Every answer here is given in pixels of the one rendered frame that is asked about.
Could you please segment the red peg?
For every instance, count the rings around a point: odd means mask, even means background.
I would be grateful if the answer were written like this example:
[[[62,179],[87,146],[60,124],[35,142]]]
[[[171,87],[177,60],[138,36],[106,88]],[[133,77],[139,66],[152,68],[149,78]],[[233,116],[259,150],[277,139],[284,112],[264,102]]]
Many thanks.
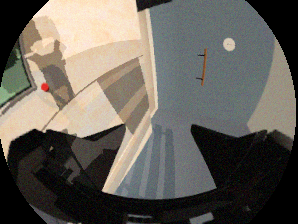
[[[48,84],[45,84],[45,83],[43,83],[43,84],[41,84],[41,89],[44,89],[44,92],[48,92]]]

